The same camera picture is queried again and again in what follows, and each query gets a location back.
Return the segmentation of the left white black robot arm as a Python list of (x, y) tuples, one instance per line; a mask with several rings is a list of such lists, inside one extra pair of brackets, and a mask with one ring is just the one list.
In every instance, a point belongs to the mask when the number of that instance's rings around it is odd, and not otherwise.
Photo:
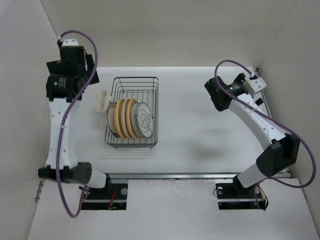
[(50, 142), (45, 165), (38, 177), (62, 183), (74, 183), (94, 188), (100, 198), (111, 195), (107, 174), (93, 169), (89, 162), (79, 162), (76, 154), (77, 116), (81, 100), (70, 105), (87, 82), (93, 70), (93, 57), (80, 45), (63, 45), (60, 59), (47, 63), (49, 77), (46, 97), (50, 110)]

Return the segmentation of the yellow bear plate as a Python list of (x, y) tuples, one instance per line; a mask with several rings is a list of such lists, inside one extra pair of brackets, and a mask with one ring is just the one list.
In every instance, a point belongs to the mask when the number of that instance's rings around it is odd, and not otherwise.
[(114, 124), (115, 124), (115, 128), (117, 131), (117, 134), (121, 137), (121, 138), (126, 138), (125, 133), (123, 131), (122, 128), (122, 123), (121, 123), (121, 109), (122, 109), (122, 105), (124, 103), (124, 99), (120, 99), (117, 101), (116, 105), (115, 105), (115, 112), (114, 112)]

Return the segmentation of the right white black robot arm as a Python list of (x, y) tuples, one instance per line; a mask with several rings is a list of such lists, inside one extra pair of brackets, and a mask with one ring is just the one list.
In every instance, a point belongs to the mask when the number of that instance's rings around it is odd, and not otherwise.
[(245, 79), (240, 73), (227, 85), (218, 76), (208, 80), (204, 87), (219, 111), (230, 110), (237, 115), (259, 141), (263, 152), (255, 163), (233, 178), (232, 193), (243, 197), (257, 183), (273, 177), (297, 161), (300, 140), (285, 132), (271, 120), (263, 117), (262, 99), (253, 100), (267, 85), (261, 77)]

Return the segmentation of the white plate green rim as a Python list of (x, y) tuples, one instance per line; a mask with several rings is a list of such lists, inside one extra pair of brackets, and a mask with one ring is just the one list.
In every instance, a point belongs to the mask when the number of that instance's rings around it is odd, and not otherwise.
[(111, 134), (115, 137), (115, 138), (120, 138), (117, 129), (116, 129), (116, 125), (115, 125), (115, 108), (116, 108), (116, 103), (115, 102), (111, 102), (106, 110), (106, 124), (107, 127), (109, 129), (109, 131), (111, 132)]

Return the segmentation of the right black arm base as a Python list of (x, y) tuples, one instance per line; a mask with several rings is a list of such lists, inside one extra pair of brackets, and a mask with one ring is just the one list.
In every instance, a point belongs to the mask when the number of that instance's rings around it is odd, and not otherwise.
[(213, 194), (217, 197), (219, 210), (265, 211), (269, 206), (268, 197), (258, 186), (235, 190), (231, 182), (218, 182)]

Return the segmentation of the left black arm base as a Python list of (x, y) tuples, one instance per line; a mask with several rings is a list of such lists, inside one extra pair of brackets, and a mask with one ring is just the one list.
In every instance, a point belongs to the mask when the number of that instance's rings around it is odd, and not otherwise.
[(109, 183), (104, 188), (89, 188), (81, 205), (84, 211), (124, 211), (127, 209), (128, 183)]

